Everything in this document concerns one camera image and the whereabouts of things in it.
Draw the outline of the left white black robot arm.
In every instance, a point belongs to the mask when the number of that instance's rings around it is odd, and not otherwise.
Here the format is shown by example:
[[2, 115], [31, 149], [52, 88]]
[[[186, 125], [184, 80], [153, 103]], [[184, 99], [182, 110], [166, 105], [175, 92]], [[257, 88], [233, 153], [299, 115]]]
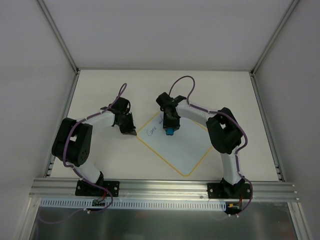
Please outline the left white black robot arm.
[[64, 118], [51, 148], [52, 155], [87, 183], [86, 189], [94, 196], [104, 191], [104, 176], [89, 160], [92, 137], [114, 126], [118, 126], [123, 135], [137, 134], [130, 111], [101, 111], [80, 120]]

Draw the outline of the yellow framed whiteboard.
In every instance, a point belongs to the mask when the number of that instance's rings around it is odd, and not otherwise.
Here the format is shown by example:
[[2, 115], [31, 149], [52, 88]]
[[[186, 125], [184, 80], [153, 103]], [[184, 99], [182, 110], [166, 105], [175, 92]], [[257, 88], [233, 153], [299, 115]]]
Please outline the yellow framed whiteboard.
[[180, 119], [180, 128], [167, 135], [164, 117], [157, 112], [138, 132], [137, 138], [183, 177], [188, 177], [212, 150], [207, 129], [188, 118]]

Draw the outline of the blue whiteboard eraser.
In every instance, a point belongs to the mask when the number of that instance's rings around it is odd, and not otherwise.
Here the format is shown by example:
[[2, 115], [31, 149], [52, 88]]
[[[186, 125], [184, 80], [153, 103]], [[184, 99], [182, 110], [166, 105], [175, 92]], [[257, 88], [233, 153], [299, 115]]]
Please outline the blue whiteboard eraser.
[[174, 128], [167, 128], [167, 129], [165, 130], [165, 134], [166, 134], [167, 136], [173, 136], [173, 135], [174, 135], [174, 132], [175, 132], [175, 129], [174, 129]]

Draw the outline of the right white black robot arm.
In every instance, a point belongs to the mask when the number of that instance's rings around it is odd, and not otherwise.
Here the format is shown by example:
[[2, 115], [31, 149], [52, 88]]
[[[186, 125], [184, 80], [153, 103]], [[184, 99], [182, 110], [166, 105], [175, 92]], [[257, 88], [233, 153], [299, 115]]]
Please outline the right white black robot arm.
[[163, 112], [163, 128], [168, 135], [180, 128], [180, 118], [192, 120], [207, 128], [211, 145], [221, 154], [223, 177], [226, 182], [223, 192], [228, 198], [235, 198], [242, 191], [239, 182], [239, 164], [236, 160], [236, 150], [242, 143], [243, 131], [231, 110], [224, 107], [220, 110], [207, 110], [187, 103], [169, 101], [160, 106]]

